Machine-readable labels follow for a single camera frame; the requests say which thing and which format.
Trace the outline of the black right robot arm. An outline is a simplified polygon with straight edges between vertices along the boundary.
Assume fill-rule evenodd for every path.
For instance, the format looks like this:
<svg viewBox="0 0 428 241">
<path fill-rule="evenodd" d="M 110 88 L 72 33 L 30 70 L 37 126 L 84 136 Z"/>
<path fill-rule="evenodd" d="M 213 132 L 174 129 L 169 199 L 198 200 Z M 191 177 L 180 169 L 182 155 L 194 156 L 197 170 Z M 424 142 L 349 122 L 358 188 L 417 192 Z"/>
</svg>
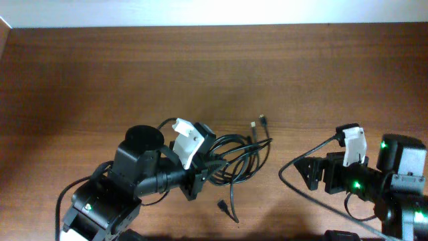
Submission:
<svg viewBox="0 0 428 241">
<path fill-rule="evenodd" d="M 404 135 L 383 135 L 376 168 L 368 166 L 364 137 L 337 138 L 344 152 L 304 155 L 294 163 L 308 189 L 325 183 L 325 192 L 345 191 L 374 204 L 382 234 L 400 240 L 427 239 L 427 196 L 423 193 L 426 146 Z"/>
</svg>

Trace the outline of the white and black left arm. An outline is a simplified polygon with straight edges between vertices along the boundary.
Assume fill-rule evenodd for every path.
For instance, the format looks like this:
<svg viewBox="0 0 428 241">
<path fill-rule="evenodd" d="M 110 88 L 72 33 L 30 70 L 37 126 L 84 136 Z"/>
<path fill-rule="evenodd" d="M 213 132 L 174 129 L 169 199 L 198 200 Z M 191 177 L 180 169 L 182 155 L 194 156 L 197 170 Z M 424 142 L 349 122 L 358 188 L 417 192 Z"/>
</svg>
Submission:
<svg viewBox="0 0 428 241">
<path fill-rule="evenodd" d="M 127 130 L 114 159 L 76 181 L 79 188 L 63 219 L 56 218 L 56 240 L 117 240 L 137 217 L 146 195 L 180 188 L 189 201 L 224 162 L 208 155 L 215 133 L 203 123 L 174 120 L 178 137 L 165 145 L 159 128 Z"/>
</svg>

